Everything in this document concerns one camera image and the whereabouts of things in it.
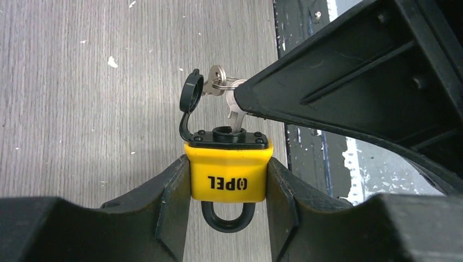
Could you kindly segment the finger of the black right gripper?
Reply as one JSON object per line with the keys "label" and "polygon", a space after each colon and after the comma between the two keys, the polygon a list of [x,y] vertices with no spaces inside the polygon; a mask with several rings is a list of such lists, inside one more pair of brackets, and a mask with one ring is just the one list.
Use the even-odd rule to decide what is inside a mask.
{"label": "finger of the black right gripper", "polygon": [[240,108],[393,151],[462,193],[462,1],[362,1],[235,90]]}

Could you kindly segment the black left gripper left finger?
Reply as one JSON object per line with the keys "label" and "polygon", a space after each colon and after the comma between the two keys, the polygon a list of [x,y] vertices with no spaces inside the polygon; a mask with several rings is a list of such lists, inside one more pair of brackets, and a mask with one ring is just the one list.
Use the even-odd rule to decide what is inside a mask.
{"label": "black left gripper left finger", "polygon": [[1,261],[182,261],[189,162],[98,209],[59,197],[1,199]]}

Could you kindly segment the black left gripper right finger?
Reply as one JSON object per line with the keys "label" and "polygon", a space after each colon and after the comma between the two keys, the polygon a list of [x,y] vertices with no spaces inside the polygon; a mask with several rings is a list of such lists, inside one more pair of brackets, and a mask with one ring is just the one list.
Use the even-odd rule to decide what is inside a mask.
{"label": "black left gripper right finger", "polygon": [[462,199],[376,194],[357,206],[268,163],[273,261],[462,261]]}

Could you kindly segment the yellow small padlock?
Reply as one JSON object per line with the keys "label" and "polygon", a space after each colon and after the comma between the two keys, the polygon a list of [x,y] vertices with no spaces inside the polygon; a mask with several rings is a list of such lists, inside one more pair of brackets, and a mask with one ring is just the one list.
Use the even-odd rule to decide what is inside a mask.
{"label": "yellow small padlock", "polygon": [[250,224],[256,203],[265,199],[267,164],[274,147],[265,134],[243,127],[239,133],[231,133],[230,125],[190,132],[188,120],[199,104],[204,83],[199,69],[194,69],[179,103],[183,112],[179,133],[189,160],[191,196],[201,202],[211,228],[236,233]]}

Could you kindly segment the silver key bunch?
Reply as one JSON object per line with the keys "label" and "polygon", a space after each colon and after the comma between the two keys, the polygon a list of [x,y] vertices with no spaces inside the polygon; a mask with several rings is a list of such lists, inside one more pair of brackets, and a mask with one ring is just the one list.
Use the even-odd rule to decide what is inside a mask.
{"label": "silver key bunch", "polygon": [[202,95],[225,95],[225,100],[229,108],[228,118],[230,119],[231,133],[241,132],[242,122],[247,115],[247,112],[238,106],[234,96],[235,89],[244,82],[246,82],[246,79],[226,76],[226,72],[222,66],[213,65],[204,83]]}

